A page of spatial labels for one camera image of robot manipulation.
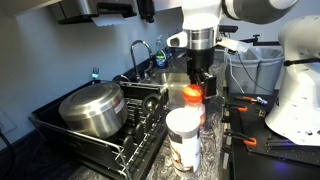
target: spice jar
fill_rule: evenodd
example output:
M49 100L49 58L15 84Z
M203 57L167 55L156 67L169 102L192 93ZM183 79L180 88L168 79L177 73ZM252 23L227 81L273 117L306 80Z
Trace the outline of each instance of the spice jar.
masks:
M204 128L206 121L206 110L204 104L202 104L202 97L202 88L197 84L190 84L183 89L185 108L197 110L200 118L200 129Z

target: sink faucet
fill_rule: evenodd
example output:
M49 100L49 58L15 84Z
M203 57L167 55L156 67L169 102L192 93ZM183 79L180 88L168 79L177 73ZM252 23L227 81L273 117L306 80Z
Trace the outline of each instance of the sink faucet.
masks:
M134 47L136 44L139 44L139 43L141 43L141 44L143 44L143 45L145 45L145 46L147 47L148 52L149 52L149 56L150 56L150 58L152 57L152 51L151 51L149 45L148 45L145 41L136 40L136 41L134 41L134 42L131 44L131 57L132 57L133 66L134 66L134 68L135 68L135 70L136 70L136 79L137 79L137 82L140 82L140 81L141 81L141 77L140 77L140 74L139 74L139 71L138 71L138 67L137 67L137 64L136 64L136 60L135 60L135 58L134 58L133 47Z

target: soap dispenser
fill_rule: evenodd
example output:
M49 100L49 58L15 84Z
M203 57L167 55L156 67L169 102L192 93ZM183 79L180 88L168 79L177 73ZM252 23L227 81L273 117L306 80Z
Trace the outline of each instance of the soap dispenser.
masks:
M165 69L168 67L168 62L167 62L167 55L165 53L165 46L164 42L162 40L162 35L159 35L157 40L156 40L156 48L157 48L157 53L156 53L156 67L158 69Z

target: black cable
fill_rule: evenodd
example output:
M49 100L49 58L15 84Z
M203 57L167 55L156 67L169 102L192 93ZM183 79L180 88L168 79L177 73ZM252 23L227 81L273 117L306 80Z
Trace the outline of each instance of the black cable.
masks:
M261 89L263 89L263 90L265 90L265 91L268 91L269 93L273 94L273 92L269 91L269 90L266 89L266 88L261 87L259 84L257 84L257 82L256 82L255 80L252 79L252 77L249 75L247 69L244 67L244 64L242 63L242 60L241 60L241 57L240 57L239 52L237 51L236 53L237 53L238 56L239 56L239 60L240 60L240 63L242 64L242 67L243 67L244 70L246 71L246 73L247 73L248 77L251 79L251 81L252 81L256 86L260 87Z
M2 134L1 129L0 129L0 137L6 143L9 151L11 152L11 165L10 165L9 169L7 170L7 172L4 174L4 176L0 178L0 179L5 179L5 178L7 178L7 176L9 175L9 173L12 171L12 169L14 167L14 164L16 161L16 155L14 154L13 147L9 143L8 139L4 136L4 134Z

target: cable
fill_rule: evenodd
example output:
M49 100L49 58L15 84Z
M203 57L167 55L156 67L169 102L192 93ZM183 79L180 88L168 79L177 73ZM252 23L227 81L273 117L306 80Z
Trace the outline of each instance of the cable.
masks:
M263 90L265 90L265 91L268 91L268 92L270 92L271 94L273 94L273 92L269 91L269 90L266 89L266 88L261 87L255 80L253 80L253 79L251 78L251 76L249 75L247 69L244 67L244 64L242 63L242 60L241 60L241 57L240 57L240 53L239 53L238 51L237 51L236 53L237 53L238 56L239 56L239 60L240 60L240 63L242 64L242 67L243 67L244 70L246 71L246 73L247 73L248 77L251 79L251 81L252 81L256 86L258 86L259 88L261 88L261 89L263 89Z
M9 173L12 171L12 169L14 167L14 164L15 164L15 161L16 161L16 156L14 154L13 147L9 143L8 139L4 136L4 134L2 134L1 129L0 129L0 137L6 143L9 151L11 152L11 165L10 165L9 169L7 170L7 172L4 174L4 176L0 178L0 179L6 179L7 176L9 175Z
M225 50L216 49L216 51L224 52L224 53L228 56L228 59L229 59L229 62L230 62L230 75L231 75L232 79L233 79L233 80L237 83L237 85L239 86L241 92L244 94L244 91L243 91L242 87L240 86L239 82L238 82L237 79L233 76L231 56L230 56L229 53L228 53L227 51L225 51Z

